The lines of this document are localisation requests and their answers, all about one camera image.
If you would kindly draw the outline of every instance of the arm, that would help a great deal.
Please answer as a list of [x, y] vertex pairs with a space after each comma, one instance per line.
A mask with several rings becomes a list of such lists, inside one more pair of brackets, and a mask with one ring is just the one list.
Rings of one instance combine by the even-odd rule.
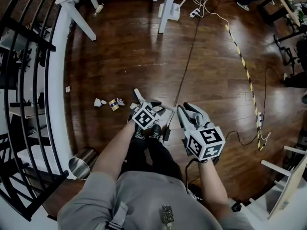
[[59, 212], [59, 230], [105, 229], [112, 220], [116, 181], [134, 130], [129, 121], [102, 151], [83, 189]]
[[117, 181], [134, 130], [135, 122], [130, 120], [101, 152], [93, 167], [93, 172], [103, 172]]
[[200, 171], [202, 197], [204, 205], [216, 219], [232, 213], [224, 185], [211, 159], [207, 163], [198, 163]]

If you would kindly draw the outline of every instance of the black cable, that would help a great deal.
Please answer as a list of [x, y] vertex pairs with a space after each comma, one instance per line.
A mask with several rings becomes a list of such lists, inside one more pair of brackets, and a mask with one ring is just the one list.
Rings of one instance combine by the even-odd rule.
[[[264, 117], [265, 117], [265, 111], [266, 111], [266, 109], [265, 109], [265, 103], [266, 103], [266, 100], [267, 100], [267, 74], [266, 74], [266, 73], [267, 73], [267, 69], [271, 69], [271, 70], [276, 74], [277, 79], [278, 79], [278, 81], [279, 81], [279, 76], [278, 76], [277, 72], [276, 72], [272, 67], [266, 67], [265, 70], [264, 70], [264, 101], [263, 101], [263, 115], [262, 115], [263, 118], [262, 118], [262, 125], [261, 125], [261, 126], [263, 126], [263, 124], [264, 124]], [[257, 135], [258, 135], [258, 133], [257, 133], [257, 135], [256, 135], [250, 142], [244, 144], [244, 143], [241, 142], [241, 140], [240, 140], [240, 135], [239, 135], [239, 133], [238, 133], [236, 130], [230, 131], [230, 132], [226, 135], [225, 141], [227, 140], [228, 136], [229, 136], [231, 133], [236, 133], [236, 136], [237, 136], [237, 138], [238, 138], [238, 140], [239, 140], [239, 142], [240, 142], [240, 144], [241, 144], [242, 146], [247, 146], [247, 145], [251, 144], [251, 143], [256, 139], [256, 137], [257, 137]]]
[[200, 178], [200, 175], [197, 176], [194, 180], [190, 181], [190, 182], [189, 182], [189, 186], [192, 184], [192, 182], [196, 181], [198, 178]]
[[[217, 5], [214, 7], [214, 9], [213, 9], [210, 13], [214, 13], [215, 10], [217, 9], [217, 7], [220, 5], [220, 1], [219, 1], [219, 0], [217, 0], [217, 1], [218, 1]], [[194, 43], [195, 43], [195, 39], [196, 39], [196, 35], [197, 35], [198, 26], [199, 26], [199, 24], [200, 24], [201, 19], [203, 19], [203, 18], [198, 17], [198, 16], [197, 16], [197, 18], [198, 18], [198, 21], [197, 21], [197, 25], [196, 25], [196, 29], [195, 29], [195, 34], [194, 34], [194, 37], [193, 37], [193, 40], [192, 40], [192, 47], [191, 47], [191, 50], [190, 50], [190, 53], [189, 53], [188, 61], [187, 61], [187, 64], [186, 64], [186, 69], [185, 69], [185, 71], [184, 71], [184, 73], [183, 73], [182, 80], [181, 80], [181, 83], [180, 83], [180, 86], [179, 86], [179, 89], [178, 89], [178, 92], [177, 92], [177, 95], [176, 95], [176, 98], [175, 98], [175, 101], [174, 101], [174, 105], [173, 105], [174, 107], [176, 107], [176, 105], [177, 105], [177, 101], [178, 101], [178, 98], [179, 98], [179, 95], [180, 95], [180, 91], [181, 91], [181, 87], [182, 87], [182, 84], [183, 84], [183, 80], [184, 80], [184, 78], [185, 78], [185, 76], [186, 76], [186, 73], [187, 73], [187, 70], [188, 70], [188, 65], [189, 65], [189, 62], [190, 62], [192, 50], [193, 50], [193, 48], [194, 48]], [[166, 127], [167, 127], [167, 128], [169, 128], [169, 126], [170, 126], [170, 124], [171, 124], [171, 121], [172, 121], [174, 115], [175, 115], [175, 113], [173, 112], [172, 115], [171, 115], [171, 117], [170, 117], [169, 120], [167, 121], [167, 123], [166, 123]]]
[[[193, 47], [194, 47], [194, 43], [195, 43], [195, 39], [196, 39], [196, 35], [197, 35], [198, 26], [200, 25], [200, 21], [201, 21], [201, 18], [198, 18], [196, 29], [195, 29], [195, 33], [194, 33], [194, 37], [193, 37], [193, 40], [192, 40], [192, 46], [191, 46], [189, 57], [188, 57], [188, 61], [187, 61], [187, 64], [186, 64], [186, 68], [184, 70], [184, 73], [183, 73], [183, 76], [182, 76], [182, 79], [181, 79], [181, 82], [180, 82], [180, 85], [179, 85], [179, 89], [178, 89], [178, 92], [177, 92], [177, 95], [176, 95], [176, 98], [175, 98], [175, 101], [174, 101], [174, 104], [173, 104], [174, 107], [176, 107], [176, 105], [177, 105], [177, 101], [178, 101], [178, 98], [179, 98], [179, 95], [180, 95], [180, 91], [181, 91], [181, 87], [182, 87], [182, 84], [183, 84], [183, 80], [184, 80], [184, 78], [186, 76], [186, 73], [187, 73], [187, 70], [188, 70], [188, 65], [189, 65], [189, 62], [190, 62], [190, 59], [191, 59], [192, 50], [193, 50]], [[168, 121], [166, 123], [166, 128], [169, 128], [174, 115], [175, 115], [175, 112], [173, 112], [171, 117], [168, 119]]]

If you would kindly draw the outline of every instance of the wooden board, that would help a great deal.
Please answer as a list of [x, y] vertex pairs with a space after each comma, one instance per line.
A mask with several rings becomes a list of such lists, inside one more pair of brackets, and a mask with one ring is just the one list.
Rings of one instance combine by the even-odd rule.
[[297, 24], [297, 26], [301, 26], [301, 23], [298, 20], [298, 16], [296, 13], [293, 13], [291, 9], [289, 8], [288, 4], [286, 3], [285, 0], [280, 0], [282, 2], [284, 8], [287, 10], [289, 16], [292, 18], [292, 20]]
[[296, 191], [297, 186], [299, 185], [299, 182], [302, 179], [306, 165], [307, 165], [307, 154], [303, 157], [301, 162], [292, 171], [292, 174], [289, 177], [286, 186], [284, 187], [284, 190], [280, 195], [276, 205], [274, 206], [273, 210], [270, 212], [268, 219], [271, 218], [273, 215], [275, 215], [278, 211], [283, 210], [287, 206], [290, 198]]

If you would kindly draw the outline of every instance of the wooden floor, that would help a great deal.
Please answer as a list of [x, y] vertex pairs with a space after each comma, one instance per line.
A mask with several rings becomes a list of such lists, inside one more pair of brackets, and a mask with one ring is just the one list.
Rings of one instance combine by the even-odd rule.
[[[158, 34], [159, 4], [152, 0], [98, 0], [105, 7], [94, 18], [89, 0], [81, 0], [79, 11], [97, 35], [92, 42], [78, 28], [70, 32], [66, 49], [65, 94], [66, 119], [74, 152], [84, 146], [102, 151], [125, 125], [129, 106], [137, 102], [133, 89], [145, 98], [154, 98], [173, 105], [189, 58], [197, 18], [189, 13], [197, 6], [188, 0], [181, 8], [180, 20], [168, 21], [164, 34]], [[276, 174], [261, 165], [265, 159], [281, 165], [283, 145], [294, 145], [301, 128], [303, 90], [285, 88], [279, 78], [285, 71], [273, 35], [288, 35], [284, 19], [275, 26], [266, 25], [256, 4], [246, 12], [232, 0], [209, 0], [208, 10], [219, 13], [230, 23], [250, 72], [259, 110], [263, 112], [264, 74], [267, 70], [267, 100], [263, 135], [272, 135], [261, 152], [254, 141], [241, 146], [236, 134], [229, 135], [220, 161], [216, 165], [228, 196], [243, 202], [256, 198], [270, 187]], [[268, 5], [272, 12], [276, 6]], [[255, 110], [249, 83], [226, 22], [215, 15], [200, 20], [188, 70], [178, 104], [190, 102], [204, 109], [224, 134], [236, 130], [243, 143], [256, 135]], [[126, 106], [116, 111], [106, 105], [94, 107], [95, 98], [107, 102], [119, 97]], [[166, 123], [170, 113], [163, 117]], [[178, 119], [171, 123], [171, 135], [165, 143], [182, 169], [190, 160], [181, 143], [184, 137]], [[197, 166], [189, 168], [189, 181], [198, 176]], [[50, 197], [53, 214], [81, 188], [81, 182], [67, 181]]]

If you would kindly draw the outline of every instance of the extension cord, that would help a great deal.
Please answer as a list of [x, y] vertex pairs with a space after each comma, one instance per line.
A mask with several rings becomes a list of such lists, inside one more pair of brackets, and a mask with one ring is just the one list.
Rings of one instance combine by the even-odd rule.
[[260, 128], [262, 128], [262, 121], [263, 121], [263, 115], [261, 114], [261, 112], [257, 113], [257, 126], [259, 126]]
[[200, 9], [194, 9], [191, 13], [190, 13], [190, 17], [194, 18], [195, 15], [200, 16]]

